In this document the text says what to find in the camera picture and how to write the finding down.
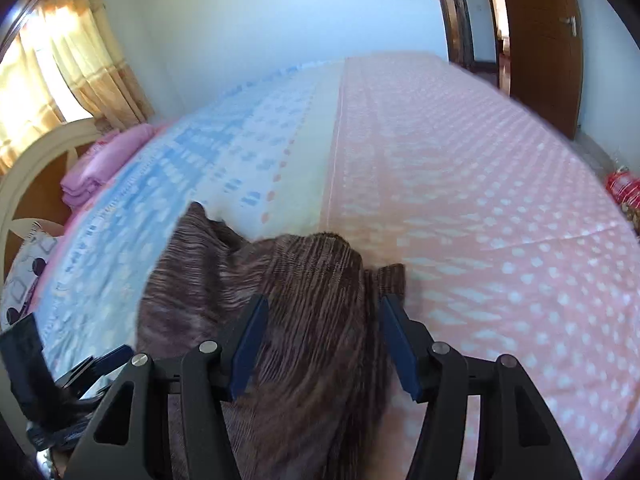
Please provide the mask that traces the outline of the brown wooden door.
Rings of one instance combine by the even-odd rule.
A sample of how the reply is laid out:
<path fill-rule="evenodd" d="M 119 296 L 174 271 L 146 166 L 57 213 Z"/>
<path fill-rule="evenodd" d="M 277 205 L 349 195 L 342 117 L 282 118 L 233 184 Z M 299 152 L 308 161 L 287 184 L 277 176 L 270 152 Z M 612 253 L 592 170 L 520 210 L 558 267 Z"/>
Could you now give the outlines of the brown wooden door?
<path fill-rule="evenodd" d="M 577 0 L 506 0 L 511 98 L 572 140 L 582 98 L 582 37 Z M 578 36 L 560 18 L 575 15 Z"/>

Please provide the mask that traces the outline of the white cartoon print pillow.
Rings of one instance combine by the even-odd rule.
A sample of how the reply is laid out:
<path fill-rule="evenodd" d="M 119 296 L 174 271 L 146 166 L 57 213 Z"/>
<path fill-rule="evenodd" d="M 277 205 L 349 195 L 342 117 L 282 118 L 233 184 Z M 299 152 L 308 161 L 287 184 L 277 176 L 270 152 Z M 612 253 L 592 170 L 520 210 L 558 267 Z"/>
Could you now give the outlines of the white cartoon print pillow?
<path fill-rule="evenodd" d="M 11 264 L 1 292 L 1 329 L 8 330 L 28 315 L 32 297 L 49 260 L 58 248 L 53 236 L 35 221 Z"/>

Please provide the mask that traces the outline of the blue pink polka-dot bedsheet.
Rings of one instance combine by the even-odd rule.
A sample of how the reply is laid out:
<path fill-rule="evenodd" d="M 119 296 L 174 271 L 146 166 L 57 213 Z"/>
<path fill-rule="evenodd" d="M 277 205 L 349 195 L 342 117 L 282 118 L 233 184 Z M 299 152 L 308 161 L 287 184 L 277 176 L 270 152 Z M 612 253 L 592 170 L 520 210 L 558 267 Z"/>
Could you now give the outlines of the blue pink polka-dot bedsheet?
<path fill-rule="evenodd" d="M 406 308 L 468 356 L 511 353 L 586 479 L 639 429 L 639 244 L 562 136 L 418 52 L 293 68 L 184 116 L 68 227 L 38 292 L 61 375 L 134 342 L 186 207 L 249 240 L 329 231 L 400 262 Z"/>

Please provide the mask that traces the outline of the cream and wood headboard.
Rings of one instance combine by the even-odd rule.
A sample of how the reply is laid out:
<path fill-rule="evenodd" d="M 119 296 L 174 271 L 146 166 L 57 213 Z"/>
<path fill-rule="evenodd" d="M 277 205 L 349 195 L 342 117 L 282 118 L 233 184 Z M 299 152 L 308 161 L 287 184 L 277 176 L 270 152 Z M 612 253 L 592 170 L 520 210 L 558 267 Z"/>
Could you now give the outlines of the cream and wood headboard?
<path fill-rule="evenodd" d="M 52 236 L 64 233 L 70 207 L 61 180 L 101 133 L 92 119 L 59 126 L 29 145 L 1 179 L 1 276 L 6 277 L 32 225 Z"/>

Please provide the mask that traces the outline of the brown knit sun-pattern sweater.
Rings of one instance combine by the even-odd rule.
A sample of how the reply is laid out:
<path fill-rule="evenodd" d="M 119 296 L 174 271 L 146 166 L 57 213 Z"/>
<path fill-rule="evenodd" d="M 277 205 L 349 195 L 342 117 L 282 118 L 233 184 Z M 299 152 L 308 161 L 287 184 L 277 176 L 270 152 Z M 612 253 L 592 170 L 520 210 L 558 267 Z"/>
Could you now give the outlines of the brown knit sun-pattern sweater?
<path fill-rule="evenodd" d="M 368 268 L 332 233 L 251 242 L 192 204 L 148 278 L 136 343 L 157 359 L 220 335 L 256 294 L 268 326 L 224 420 L 245 479 L 359 479 L 388 400 L 378 302 L 402 296 L 399 263 Z"/>

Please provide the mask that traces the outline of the yellow floral curtain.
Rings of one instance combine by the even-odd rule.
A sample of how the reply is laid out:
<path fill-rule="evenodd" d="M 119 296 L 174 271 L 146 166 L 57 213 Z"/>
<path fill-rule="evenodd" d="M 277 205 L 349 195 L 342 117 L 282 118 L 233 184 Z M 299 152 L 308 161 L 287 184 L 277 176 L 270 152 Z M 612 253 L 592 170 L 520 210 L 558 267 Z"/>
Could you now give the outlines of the yellow floral curtain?
<path fill-rule="evenodd" d="M 1 61 L 1 172 L 68 122 L 124 130 L 153 115 L 104 0 L 41 0 Z"/>

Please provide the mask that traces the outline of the folded pink quilt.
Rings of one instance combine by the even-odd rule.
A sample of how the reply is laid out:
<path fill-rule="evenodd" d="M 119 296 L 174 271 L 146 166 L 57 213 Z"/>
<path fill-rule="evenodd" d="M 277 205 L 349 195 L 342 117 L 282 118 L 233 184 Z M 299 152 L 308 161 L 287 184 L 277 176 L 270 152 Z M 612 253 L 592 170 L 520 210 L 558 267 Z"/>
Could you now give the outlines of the folded pink quilt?
<path fill-rule="evenodd" d="M 61 180 L 62 201 L 72 211 L 84 206 L 155 134 L 149 124 L 113 130 L 91 145 Z"/>

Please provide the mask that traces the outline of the red patterned bag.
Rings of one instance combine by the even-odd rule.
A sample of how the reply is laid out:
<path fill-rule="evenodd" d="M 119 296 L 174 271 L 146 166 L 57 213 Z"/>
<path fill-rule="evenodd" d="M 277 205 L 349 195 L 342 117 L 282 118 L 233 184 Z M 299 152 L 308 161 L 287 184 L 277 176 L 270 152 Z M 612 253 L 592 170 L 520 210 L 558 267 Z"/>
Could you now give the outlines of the red patterned bag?
<path fill-rule="evenodd" d="M 640 181 L 627 167 L 623 166 L 609 174 L 605 188 L 627 221 L 640 232 Z"/>

